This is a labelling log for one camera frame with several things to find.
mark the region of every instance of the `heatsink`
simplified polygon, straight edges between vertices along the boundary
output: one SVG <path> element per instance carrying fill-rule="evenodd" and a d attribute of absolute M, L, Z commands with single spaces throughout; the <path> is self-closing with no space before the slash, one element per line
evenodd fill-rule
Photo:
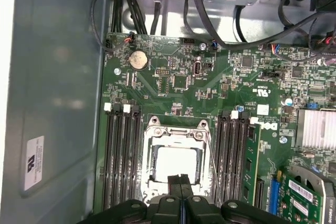
<path fill-rule="evenodd" d="M 299 110 L 296 146 L 336 149 L 336 112 Z"/>

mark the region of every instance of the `chipset heatsink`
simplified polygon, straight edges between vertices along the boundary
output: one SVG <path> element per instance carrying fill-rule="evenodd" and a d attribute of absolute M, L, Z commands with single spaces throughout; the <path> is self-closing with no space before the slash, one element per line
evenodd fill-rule
<path fill-rule="evenodd" d="M 144 132 L 141 192 L 145 203 L 168 194 L 168 176 L 187 174 L 195 195 L 208 196 L 211 189 L 211 135 L 208 122 L 193 128 L 161 125 L 150 118 Z"/>
<path fill-rule="evenodd" d="M 296 146 L 336 149 L 336 112 L 299 110 Z"/>

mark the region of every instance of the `red wire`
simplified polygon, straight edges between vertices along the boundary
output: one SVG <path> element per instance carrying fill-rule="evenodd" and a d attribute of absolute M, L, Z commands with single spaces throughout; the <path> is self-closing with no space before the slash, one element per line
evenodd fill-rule
<path fill-rule="evenodd" d="M 331 41 L 331 39 L 332 39 L 332 37 L 327 38 L 327 39 L 325 40 L 325 43 L 326 43 L 326 44 L 329 44 L 330 41 Z"/>

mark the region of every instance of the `blue pcie slot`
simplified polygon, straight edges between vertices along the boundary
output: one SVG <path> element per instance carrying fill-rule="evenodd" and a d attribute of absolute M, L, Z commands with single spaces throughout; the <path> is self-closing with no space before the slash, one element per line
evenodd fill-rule
<path fill-rule="evenodd" d="M 276 179 L 272 179 L 271 180 L 270 196 L 269 196 L 268 212 L 270 212 L 273 215 L 277 215 L 279 189 L 280 189 L 280 183 Z"/>

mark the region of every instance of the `sticker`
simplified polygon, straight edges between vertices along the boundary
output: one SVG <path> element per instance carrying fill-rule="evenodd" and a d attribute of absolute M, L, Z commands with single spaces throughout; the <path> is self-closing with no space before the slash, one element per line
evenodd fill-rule
<path fill-rule="evenodd" d="M 289 181 L 289 187 L 296 191 L 299 195 L 304 197 L 305 199 L 309 200 L 310 202 L 313 202 L 313 194 L 302 188 L 301 186 L 297 185 L 293 181 Z"/>
<path fill-rule="evenodd" d="M 257 115 L 268 115 L 269 106 L 267 104 L 258 104 Z"/>
<path fill-rule="evenodd" d="M 25 191 L 42 180 L 44 136 L 27 142 L 25 163 Z"/>
<path fill-rule="evenodd" d="M 293 199 L 293 205 L 299 209 L 305 216 L 308 217 L 308 209 L 305 208 L 303 205 L 301 205 L 300 203 L 298 203 L 296 200 Z"/>

